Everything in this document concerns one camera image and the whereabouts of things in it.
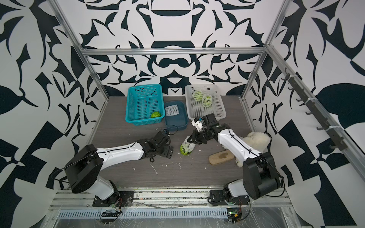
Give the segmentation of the green custard apple front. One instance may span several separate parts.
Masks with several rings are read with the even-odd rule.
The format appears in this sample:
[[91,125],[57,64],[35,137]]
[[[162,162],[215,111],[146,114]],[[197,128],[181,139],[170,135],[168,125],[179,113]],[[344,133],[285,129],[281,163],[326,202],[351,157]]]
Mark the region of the green custard apple front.
[[180,146],[180,153],[184,156],[188,156],[190,155],[192,152],[192,149],[190,146],[186,146],[186,145],[181,145]]

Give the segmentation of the green custard apple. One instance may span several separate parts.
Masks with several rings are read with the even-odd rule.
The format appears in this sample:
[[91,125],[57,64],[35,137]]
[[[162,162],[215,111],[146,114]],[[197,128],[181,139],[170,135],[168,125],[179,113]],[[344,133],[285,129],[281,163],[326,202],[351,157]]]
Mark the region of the green custard apple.
[[161,113],[160,112],[153,112],[152,114],[151,114],[151,118],[159,118],[159,117],[161,117],[162,115],[161,115]]
[[180,153],[184,156],[188,156],[190,155],[192,152],[192,149],[190,146],[186,146],[186,145],[181,145],[180,146]]

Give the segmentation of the white foam net sleeve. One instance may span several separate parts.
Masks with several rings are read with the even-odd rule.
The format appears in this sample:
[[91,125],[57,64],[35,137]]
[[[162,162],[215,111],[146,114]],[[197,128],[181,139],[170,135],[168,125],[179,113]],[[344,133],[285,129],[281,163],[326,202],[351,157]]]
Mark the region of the white foam net sleeve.
[[203,95],[204,95],[204,93],[201,90],[196,90],[196,91],[194,91],[192,97],[193,97],[194,101],[200,102],[200,101],[202,101]]

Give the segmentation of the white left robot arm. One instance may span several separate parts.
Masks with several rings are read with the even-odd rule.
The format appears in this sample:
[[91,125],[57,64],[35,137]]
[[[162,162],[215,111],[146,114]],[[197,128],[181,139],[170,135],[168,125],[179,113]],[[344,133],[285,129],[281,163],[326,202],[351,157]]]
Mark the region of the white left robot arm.
[[114,204],[121,198],[120,194],[111,180],[100,176],[100,171],[128,161],[149,159],[154,162],[157,155],[170,159],[173,154],[170,143],[170,132],[163,129],[152,138],[128,145],[113,148],[86,145],[64,167],[71,191],[74,194],[92,193],[103,203]]

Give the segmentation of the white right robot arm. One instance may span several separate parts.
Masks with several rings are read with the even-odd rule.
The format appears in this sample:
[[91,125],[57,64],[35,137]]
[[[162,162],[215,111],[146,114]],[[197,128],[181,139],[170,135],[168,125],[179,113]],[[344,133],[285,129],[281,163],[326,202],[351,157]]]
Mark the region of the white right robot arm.
[[187,139],[193,144],[215,140],[226,147],[243,165],[242,179],[227,184],[227,199],[249,196],[256,200],[284,187],[283,177],[270,153],[261,153],[245,143],[228,124],[219,123],[213,114],[192,120],[195,127]]

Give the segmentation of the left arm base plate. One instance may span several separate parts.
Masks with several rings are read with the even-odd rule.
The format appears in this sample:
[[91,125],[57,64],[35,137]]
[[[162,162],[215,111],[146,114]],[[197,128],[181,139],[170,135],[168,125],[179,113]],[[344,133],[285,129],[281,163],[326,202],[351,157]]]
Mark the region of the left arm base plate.
[[93,207],[128,207],[133,203],[134,191],[119,191],[118,193],[114,193],[107,199],[100,199],[98,196],[95,196],[92,206]]

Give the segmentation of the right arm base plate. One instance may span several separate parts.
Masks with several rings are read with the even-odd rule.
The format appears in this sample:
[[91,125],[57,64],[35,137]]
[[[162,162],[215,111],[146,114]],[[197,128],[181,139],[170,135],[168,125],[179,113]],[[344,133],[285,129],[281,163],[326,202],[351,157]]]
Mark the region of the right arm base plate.
[[207,199],[208,203],[213,206],[239,206],[239,205],[249,205],[250,200],[248,195],[233,197],[228,189],[223,190],[210,190],[210,195]]

